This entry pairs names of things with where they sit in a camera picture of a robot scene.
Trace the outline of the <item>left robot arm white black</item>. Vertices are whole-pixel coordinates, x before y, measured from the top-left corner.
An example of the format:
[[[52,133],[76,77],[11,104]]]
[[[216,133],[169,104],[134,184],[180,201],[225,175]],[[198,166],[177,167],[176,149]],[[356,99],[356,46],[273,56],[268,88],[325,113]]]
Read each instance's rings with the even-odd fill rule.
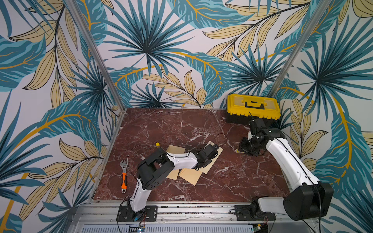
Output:
[[[157,206],[147,205],[151,191],[160,186],[174,170],[199,170],[210,165],[217,157],[219,148],[216,144],[209,144],[201,150],[179,154],[169,153],[163,148],[155,150],[139,163],[134,193],[126,205],[119,208],[117,221],[137,222],[147,217],[149,221],[156,221]]]

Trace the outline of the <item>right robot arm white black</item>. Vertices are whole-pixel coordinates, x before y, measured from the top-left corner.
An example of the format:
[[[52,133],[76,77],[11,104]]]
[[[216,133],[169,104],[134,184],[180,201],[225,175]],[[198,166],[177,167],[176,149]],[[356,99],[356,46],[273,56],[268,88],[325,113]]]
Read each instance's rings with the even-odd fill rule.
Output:
[[[268,128],[262,118],[252,119],[249,127],[250,132],[242,138],[238,151],[251,156],[258,156],[261,150],[268,151],[291,187],[286,197],[253,199],[248,208],[250,216],[259,219],[282,214],[295,221],[326,216],[334,194],[331,185],[321,182],[301,162],[279,129]]]

